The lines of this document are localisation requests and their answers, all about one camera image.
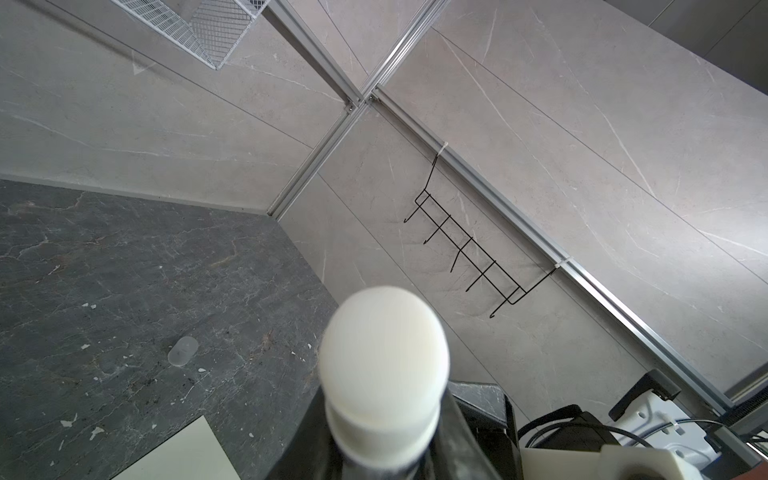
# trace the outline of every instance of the cable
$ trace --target cable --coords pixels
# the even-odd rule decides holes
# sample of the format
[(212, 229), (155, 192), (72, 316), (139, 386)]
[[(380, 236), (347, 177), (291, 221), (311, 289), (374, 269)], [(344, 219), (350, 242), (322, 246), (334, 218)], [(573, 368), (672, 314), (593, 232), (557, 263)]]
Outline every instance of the cable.
[[(728, 425), (725, 425), (725, 424), (723, 424), (721, 422), (717, 422), (715, 420), (707, 420), (707, 419), (680, 419), (680, 420), (675, 420), (674, 423), (672, 423), (672, 422), (665, 423), (663, 425), (660, 425), (660, 426), (656, 427), (655, 429), (648, 430), (643, 435), (640, 435), (640, 437), (642, 439), (647, 439), (648, 437), (650, 437), (651, 435), (653, 435), (656, 432), (661, 432), (664, 429), (668, 429), (669, 427), (674, 426), (675, 423), (710, 423), (710, 424), (713, 424), (713, 425), (719, 425), (721, 427), (725, 427), (726, 429), (730, 430), (730, 428), (728, 428)], [(635, 445), (635, 443), (639, 443), (639, 442), (637, 440), (635, 440), (632, 443), (628, 443), (627, 447), (631, 447), (632, 445)]]
[(609, 432), (618, 433), (619, 435), (624, 435), (625, 437), (629, 437), (633, 439), (635, 442), (641, 444), (643, 447), (652, 449), (653, 446), (651, 446), (650, 443), (643, 440), (640, 436), (635, 435), (632, 432), (628, 432), (624, 429), (619, 429), (618, 427), (614, 427), (611, 425), (602, 425), (601, 423), (582, 423), (582, 422), (558, 422), (553, 423), (551, 425), (547, 425), (543, 427), (541, 430), (536, 432), (529, 440), (528, 443), (525, 444), (525, 447), (530, 447), (533, 445), (533, 442), (540, 439), (542, 435), (544, 435), (546, 432), (549, 432), (550, 430), (560, 429), (562, 427), (582, 427), (585, 429), (593, 429), (593, 430), (608, 430)]

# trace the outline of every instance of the dark gray marble floor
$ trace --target dark gray marble floor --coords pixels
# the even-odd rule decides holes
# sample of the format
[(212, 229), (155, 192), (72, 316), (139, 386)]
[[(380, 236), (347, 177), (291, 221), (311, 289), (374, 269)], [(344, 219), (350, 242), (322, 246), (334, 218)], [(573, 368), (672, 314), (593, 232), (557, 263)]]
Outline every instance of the dark gray marble floor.
[(0, 478), (106, 480), (200, 415), (263, 477), (335, 308), (269, 217), (0, 180)]

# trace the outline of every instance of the black cable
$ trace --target black cable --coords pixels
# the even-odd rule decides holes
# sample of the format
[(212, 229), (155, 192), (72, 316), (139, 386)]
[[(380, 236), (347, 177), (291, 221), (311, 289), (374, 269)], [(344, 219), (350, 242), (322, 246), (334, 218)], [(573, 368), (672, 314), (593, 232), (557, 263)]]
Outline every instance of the black cable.
[[(675, 423), (710, 423), (712, 425), (719, 425), (721, 427), (725, 427), (726, 429), (730, 430), (728, 425), (725, 425), (725, 424), (723, 424), (721, 422), (718, 422), (718, 421), (715, 421), (715, 420), (707, 420), (707, 419), (680, 419), (680, 420), (675, 420), (674, 423), (672, 423), (672, 422), (665, 423), (663, 425), (660, 425), (660, 426), (656, 427), (655, 429), (648, 430), (643, 435), (640, 435), (640, 437), (642, 439), (647, 439), (648, 437), (650, 437), (651, 435), (653, 435), (656, 432), (661, 432), (664, 429), (668, 429), (671, 426), (674, 426)], [(634, 443), (628, 443), (627, 447), (631, 447), (632, 445), (635, 445), (635, 443), (639, 443), (639, 442), (637, 440), (635, 440)]]
[(635, 435), (632, 432), (628, 432), (624, 429), (619, 429), (618, 427), (614, 427), (611, 425), (602, 425), (601, 423), (583, 423), (583, 422), (558, 422), (553, 423), (551, 425), (547, 425), (543, 427), (541, 430), (536, 432), (529, 440), (528, 443), (525, 444), (525, 447), (530, 447), (533, 445), (533, 442), (536, 440), (539, 440), (542, 435), (544, 435), (546, 432), (549, 432), (550, 430), (560, 429), (562, 427), (582, 427), (584, 429), (593, 429), (593, 430), (608, 430), (609, 432), (618, 433), (619, 435), (624, 435), (625, 437), (629, 437), (630, 439), (633, 439), (635, 442), (641, 444), (643, 447), (652, 449), (653, 446), (651, 446), (650, 443), (643, 440), (640, 436)]

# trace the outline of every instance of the white zip tie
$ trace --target white zip tie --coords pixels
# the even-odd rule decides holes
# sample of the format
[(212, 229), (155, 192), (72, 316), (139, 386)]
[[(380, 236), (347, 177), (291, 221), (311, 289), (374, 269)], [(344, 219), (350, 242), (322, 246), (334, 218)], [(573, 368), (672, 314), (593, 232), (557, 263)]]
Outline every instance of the white zip tie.
[(448, 147), (448, 142), (446, 141), (442, 147), (440, 147), (440, 151), (437, 152), (437, 156), (439, 157), (443, 150), (445, 150), (445, 147)]
[(566, 258), (565, 260), (560, 260), (559, 262), (557, 262), (557, 263), (554, 265), (554, 268), (560, 268), (560, 266), (561, 266), (561, 265), (563, 265), (563, 264), (565, 264), (565, 263), (568, 263), (569, 261), (571, 261), (571, 260), (573, 260), (573, 259), (574, 259), (574, 257), (568, 257), (568, 258)]

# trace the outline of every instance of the white debris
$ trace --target white debris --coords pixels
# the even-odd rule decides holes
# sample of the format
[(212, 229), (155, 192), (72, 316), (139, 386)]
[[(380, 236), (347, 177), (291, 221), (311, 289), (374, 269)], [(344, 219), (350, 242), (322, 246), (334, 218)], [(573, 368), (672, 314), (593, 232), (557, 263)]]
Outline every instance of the white debris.
[(59, 420), (59, 422), (61, 422), (61, 426), (62, 426), (62, 427), (64, 427), (64, 428), (68, 429), (68, 428), (72, 427), (72, 424), (73, 424), (73, 423), (74, 423), (74, 421), (75, 421), (75, 420), (77, 420), (77, 419), (78, 419), (78, 414), (77, 414), (77, 413), (75, 413), (75, 414), (74, 414), (74, 418), (73, 418), (72, 420)]
[(102, 433), (103, 431), (104, 431), (104, 429), (103, 429), (102, 427), (96, 427), (96, 428), (94, 429), (94, 431), (93, 431), (93, 432), (91, 432), (91, 437), (90, 437), (88, 440), (89, 440), (89, 441), (93, 440), (93, 439), (94, 439), (94, 437), (95, 437), (97, 434), (99, 434), (99, 433)]

